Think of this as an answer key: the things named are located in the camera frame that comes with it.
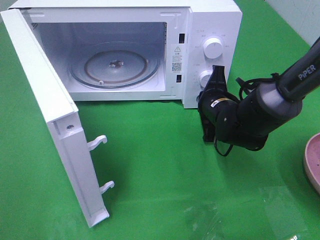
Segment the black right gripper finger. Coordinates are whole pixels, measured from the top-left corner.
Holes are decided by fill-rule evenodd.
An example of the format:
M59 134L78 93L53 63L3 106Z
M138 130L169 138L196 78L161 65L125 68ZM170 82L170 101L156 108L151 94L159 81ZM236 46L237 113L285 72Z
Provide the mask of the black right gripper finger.
M205 93L218 92L227 93L227 82L225 77L225 67L222 65L213 65L212 74L203 90Z
M200 120L203 130L203 141L205 143L212 143L215 139L216 129L210 120L202 113L200 113Z

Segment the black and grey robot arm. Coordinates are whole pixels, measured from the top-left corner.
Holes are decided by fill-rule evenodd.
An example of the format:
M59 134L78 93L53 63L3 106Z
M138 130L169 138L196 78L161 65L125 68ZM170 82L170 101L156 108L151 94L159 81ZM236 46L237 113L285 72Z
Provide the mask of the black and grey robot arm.
M198 112L204 142L218 141L250 151L259 151L269 133L298 116L304 97L320 85L320 41L282 74L243 81L237 78L239 96L227 89L225 68L212 67L200 92Z

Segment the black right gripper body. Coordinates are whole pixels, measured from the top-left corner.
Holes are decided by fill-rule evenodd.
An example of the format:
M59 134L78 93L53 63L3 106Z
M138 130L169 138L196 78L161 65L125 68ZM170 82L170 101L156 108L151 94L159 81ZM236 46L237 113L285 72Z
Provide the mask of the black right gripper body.
M197 97L202 125L240 125L237 109L240 100L227 90L209 88Z

